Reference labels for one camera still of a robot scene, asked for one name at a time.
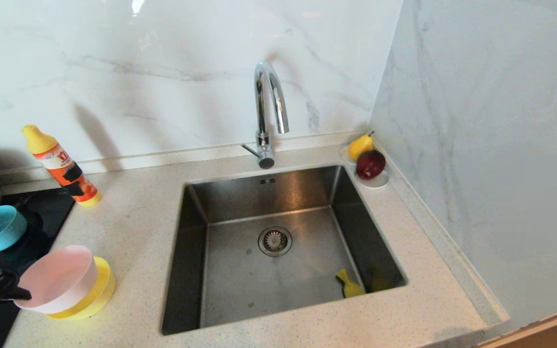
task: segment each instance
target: speckled countertop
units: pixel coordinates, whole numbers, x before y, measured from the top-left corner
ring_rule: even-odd
[[[21,310],[6,347],[402,348],[489,326],[391,181],[379,190],[358,190],[407,276],[406,286],[187,333],[160,333],[183,184],[339,164],[339,148],[278,152],[269,171],[245,156],[92,174],[102,201],[76,206],[53,248],[82,244],[108,260],[117,277],[115,293],[102,311],[80,321]],[[5,190],[53,187],[49,180]]]

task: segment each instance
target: yellow base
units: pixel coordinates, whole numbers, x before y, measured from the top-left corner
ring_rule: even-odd
[[[96,192],[96,195],[90,198],[89,200],[86,200],[84,202],[77,202],[77,203],[79,203],[83,207],[91,207],[92,205],[95,205],[95,203],[100,202],[101,198],[102,195],[100,194],[100,192]]]
[[[96,278],[96,282],[87,296],[68,310],[64,310],[59,313],[47,314],[47,317],[57,320],[86,319],[95,315],[107,302],[109,302],[109,299],[111,299],[111,295],[113,295],[113,291],[115,290],[115,275],[113,274],[113,271],[111,271],[111,267],[106,260],[99,258],[98,256],[94,256],[93,259],[95,260],[96,267],[98,268],[98,277]]]

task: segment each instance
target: apple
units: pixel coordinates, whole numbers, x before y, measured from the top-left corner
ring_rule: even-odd
[[[363,152],[356,163],[356,174],[362,180],[371,180],[381,174],[386,166],[386,158],[377,150]]]

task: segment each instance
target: small plate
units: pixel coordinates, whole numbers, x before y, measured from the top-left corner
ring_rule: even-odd
[[[341,148],[341,151],[338,153],[338,155],[347,165],[356,165],[356,161],[352,160],[352,158],[350,157],[348,148],[349,145]]]
[[[390,180],[390,176],[388,175],[386,169],[384,169],[380,175],[374,177],[371,180],[362,180],[360,177],[358,177],[358,174],[354,170],[354,178],[356,178],[356,181],[358,181],[360,185],[367,189],[381,189],[382,187],[386,186],[386,184]]]

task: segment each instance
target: black stovetop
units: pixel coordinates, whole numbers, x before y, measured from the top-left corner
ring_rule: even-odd
[[[49,252],[74,200],[65,189],[57,188],[7,195],[2,204],[17,207],[28,222],[25,235],[13,246],[0,252],[22,275],[36,260]],[[0,302],[0,347],[6,342],[18,311],[13,302]]]

